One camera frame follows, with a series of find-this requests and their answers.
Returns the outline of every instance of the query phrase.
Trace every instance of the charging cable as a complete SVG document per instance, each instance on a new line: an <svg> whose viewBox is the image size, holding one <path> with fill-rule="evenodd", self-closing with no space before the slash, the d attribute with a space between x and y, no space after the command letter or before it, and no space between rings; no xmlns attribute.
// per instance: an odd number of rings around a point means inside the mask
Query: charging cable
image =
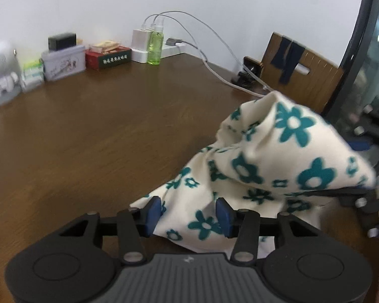
<svg viewBox="0 0 379 303"><path fill-rule="evenodd" d="M263 98L265 97L265 94L259 94L259 93L255 93L253 91L250 91L250 90L247 90L245 88L242 88L241 86L237 86L237 85L234 85L233 83L225 80L223 77L221 77L217 72L215 72L209 65L208 63L206 62L206 60L203 58L203 55L202 55L202 52L201 52L201 49L199 48L199 45L198 43L196 42L195 38L193 37L193 35L186 29L186 27L181 24L177 19L175 19L174 17L171 17L171 16L167 16L167 15L163 15L163 14L152 14L150 16L148 16L145 21L143 22L142 24L142 28L145 29L146 28L146 21L147 19L149 19L150 17L153 17L153 16L163 16L163 17L167 17L167 18L170 18L170 19L173 19L175 22L177 22L187 33L188 35L191 37L191 39L194 41L195 43L195 47L197 48L198 52L199 52L199 55L201 57L201 60L202 62L204 63L205 67L213 74L215 75L217 78L219 78L219 80L221 80L223 83L231 86L232 88L235 88L235 89L238 89L238 90L241 90L241 91L244 91L248 94L251 94L253 96L256 96L256 97L260 97L260 98Z"/></svg>
<svg viewBox="0 0 379 303"><path fill-rule="evenodd" d="M255 79L257 82L259 82L263 88L265 90L269 90L269 91L273 91L273 89L267 84L265 83L263 80L261 80L261 78L259 78L258 76L256 76L248 67L246 67L238 58L237 56L235 55L235 53L233 52L233 50L230 48L230 46L220 37L220 35L212 28L210 27L207 23L203 22L202 20L200 20L199 18L191 15L190 13L188 12L185 12L185 11L181 11L181 10L169 10L169 11L164 11L164 12L161 12L160 14L156 15L153 19L153 24L156 23L156 19L159 15L165 15L165 14L169 14L169 13L173 13L173 12L176 12L176 13L180 13L180 14L185 14L185 15L188 15L192 18L194 18L195 20L197 20L198 22L200 22L201 24L205 25L207 28L209 28L216 36L217 38L225 45L225 47L229 50L229 52L231 53L231 55L234 57L234 59L237 61L237 63L245 69L245 71L250 74L250 76ZM148 16L145 21L144 21L144 24L142 26L146 26L146 21L152 17L153 15L151 16Z"/></svg>

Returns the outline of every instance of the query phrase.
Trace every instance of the chair backrest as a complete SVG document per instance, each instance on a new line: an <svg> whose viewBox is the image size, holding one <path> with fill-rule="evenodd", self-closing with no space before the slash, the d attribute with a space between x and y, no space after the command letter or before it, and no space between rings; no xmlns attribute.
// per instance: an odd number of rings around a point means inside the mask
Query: chair backrest
<svg viewBox="0 0 379 303"><path fill-rule="evenodd" d="M279 83L279 78L282 70L271 64L281 41L282 35L278 33L272 34L262 60L264 65L262 80L273 89L293 99L296 103L307 106L317 113L321 113L344 71L322 56L305 48L299 64L309 69L308 74L303 74L296 68L292 73L289 83L281 84Z"/></svg>

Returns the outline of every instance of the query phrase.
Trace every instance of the blue gripper pad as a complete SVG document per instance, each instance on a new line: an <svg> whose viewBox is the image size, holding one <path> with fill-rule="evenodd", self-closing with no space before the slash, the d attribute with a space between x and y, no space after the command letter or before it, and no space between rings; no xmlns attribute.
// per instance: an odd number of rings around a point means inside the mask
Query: blue gripper pad
<svg viewBox="0 0 379 303"><path fill-rule="evenodd" d="M223 199L218 199L216 201L216 217L219 222L219 226L223 231L223 235L227 238L231 237L231 233L233 230L233 220L231 218L230 208L227 206L227 203Z"/></svg>
<svg viewBox="0 0 379 303"><path fill-rule="evenodd" d="M348 140L347 144L349 144L352 150L357 152L364 152L371 148L371 143L368 140Z"/></svg>
<svg viewBox="0 0 379 303"><path fill-rule="evenodd" d="M160 216L162 214L162 201L160 197L153 202L152 206L150 206L148 213L146 215L146 223L145 223L145 237L149 237L154 228L156 228L157 222L159 222Z"/></svg>

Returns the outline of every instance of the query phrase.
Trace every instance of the small box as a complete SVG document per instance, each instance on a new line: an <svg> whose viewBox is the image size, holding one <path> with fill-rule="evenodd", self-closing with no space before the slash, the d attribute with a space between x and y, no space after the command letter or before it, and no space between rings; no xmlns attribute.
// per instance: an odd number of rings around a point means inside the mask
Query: small box
<svg viewBox="0 0 379 303"><path fill-rule="evenodd" d="M48 49L59 51L76 45L76 33L63 33L48 37Z"/></svg>
<svg viewBox="0 0 379 303"><path fill-rule="evenodd" d="M123 46L103 54L86 50L86 64L87 67L98 70L130 62L131 55L132 50Z"/></svg>
<svg viewBox="0 0 379 303"><path fill-rule="evenodd" d="M23 92L29 92L40 86L44 81L42 60L35 60L24 64L21 79L21 89Z"/></svg>
<svg viewBox="0 0 379 303"><path fill-rule="evenodd" d="M82 72L86 69L84 45L76 45L60 51L45 51L42 53L45 78L55 81L65 76Z"/></svg>

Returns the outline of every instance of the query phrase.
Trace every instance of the teal flower pattern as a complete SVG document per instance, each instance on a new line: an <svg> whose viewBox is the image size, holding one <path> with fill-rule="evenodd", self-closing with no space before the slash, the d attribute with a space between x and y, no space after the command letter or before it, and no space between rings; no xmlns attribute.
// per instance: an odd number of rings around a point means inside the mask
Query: teal flower pattern
<svg viewBox="0 0 379 303"><path fill-rule="evenodd" d="M194 178L186 178L185 185L190 188L196 188L199 185L199 182L196 182Z"/></svg>
<svg viewBox="0 0 379 303"><path fill-rule="evenodd" d="M313 160L311 167L302 171L297 182L301 190L324 190L336 177L334 168L323 168L323 158Z"/></svg>
<svg viewBox="0 0 379 303"><path fill-rule="evenodd" d="M236 129L233 128L231 125L228 125L227 128L228 128L230 131L232 131L233 133L236 133L236 132L237 132Z"/></svg>
<svg viewBox="0 0 379 303"><path fill-rule="evenodd" d="M162 204L162 213L161 213L160 216L163 216L163 214L167 211L167 208L166 208L165 205L166 205L166 201L164 201L163 204Z"/></svg>
<svg viewBox="0 0 379 303"><path fill-rule="evenodd" d="M217 152L218 154L221 154L221 153L225 153L225 152L227 152L227 151L229 151L229 150L234 150L234 149L238 149L238 148L240 148L240 146L239 146L238 144L231 144L231 145L228 146L228 147L218 149L216 152Z"/></svg>
<svg viewBox="0 0 379 303"><path fill-rule="evenodd" d="M239 175L239 179L245 183L264 183L264 178L259 176L258 167L253 164L248 164L243 156L243 153L240 152L239 156L231 161L231 166L234 168L236 173Z"/></svg>
<svg viewBox="0 0 379 303"><path fill-rule="evenodd" d="M255 128L248 129L246 132L242 131L246 141L251 141L251 137L253 136L255 132L257 132Z"/></svg>
<svg viewBox="0 0 379 303"><path fill-rule="evenodd" d="M207 153L209 152L210 150L212 150L213 147L211 146L206 146L205 148L202 148L201 150L199 150L200 153Z"/></svg>
<svg viewBox="0 0 379 303"><path fill-rule="evenodd" d="M253 124L249 125L249 128L247 129L247 131L242 131L246 141L251 141L251 137L253 136L254 133L257 132L256 126L259 124L260 124L259 121L254 122Z"/></svg>
<svg viewBox="0 0 379 303"><path fill-rule="evenodd" d="M247 190L247 196L243 196L243 199L250 199L256 201L258 205L263 204L264 200L274 200L270 191L263 189Z"/></svg>
<svg viewBox="0 0 379 303"><path fill-rule="evenodd" d="M183 168L180 171L180 173L178 174L177 178L166 183L166 188L170 189L171 187L173 187L174 189L177 189L181 184L182 178L185 177L190 172L191 172L190 167L187 166L187 167Z"/></svg>
<svg viewBox="0 0 379 303"><path fill-rule="evenodd" d="M307 196L307 195L304 194L303 192L297 192L297 193L286 193L286 194L284 194L284 196L287 196L287 197L299 197L299 196Z"/></svg>
<svg viewBox="0 0 379 303"><path fill-rule="evenodd" d="M230 119L235 119L235 120L238 121L240 119L240 116L241 116L241 110L240 110L240 107L239 107L234 112L232 112L232 114L230 116Z"/></svg>
<svg viewBox="0 0 379 303"><path fill-rule="evenodd" d="M183 237L179 234L179 232L173 229L170 229L170 231L167 231L166 234L169 240L174 240L175 242L179 242L180 240L183 240Z"/></svg>
<svg viewBox="0 0 379 303"><path fill-rule="evenodd" d="M312 208L312 205L308 201L303 201L299 199L288 199L287 205L288 213L293 213L296 211L306 211Z"/></svg>
<svg viewBox="0 0 379 303"><path fill-rule="evenodd" d="M225 180L227 179L227 176L225 176L223 173L219 172L219 170L216 167L216 163L214 160L208 161L209 166L209 173L210 173L210 180L212 182L215 182L216 180Z"/></svg>
<svg viewBox="0 0 379 303"><path fill-rule="evenodd" d="M368 181L368 177L366 175L361 176L359 179L359 182L357 183L357 187L358 188L364 187L367 181Z"/></svg>
<svg viewBox="0 0 379 303"><path fill-rule="evenodd" d="M354 156L348 158L347 175L352 178L358 172L357 160Z"/></svg>
<svg viewBox="0 0 379 303"><path fill-rule="evenodd" d="M205 219L202 211L197 210L195 213L197 221L192 221L188 224L188 229L199 230L198 238L199 240L205 240L209 237L211 232L215 232L219 235L222 234L222 229L218 222L214 222L212 216Z"/></svg>
<svg viewBox="0 0 379 303"><path fill-rule="evenodd" d="M284 129L279 142L288 141L294 134L299 146L306 147L310 141L310 134L306 129L313 126L316 121L311 117L302 117L302 110L296 106L288 111L282 103L277 103L276 112L275 119L278 121L275 127Z"/></svg>
<svg viewBox="0 0 379 303"><path fill-rule="evenodd" d="M274 188L286 188L288 186L288 180L280 180L280 179L277 179L277 180L274 180L272 182L272 186Z"/></svg>

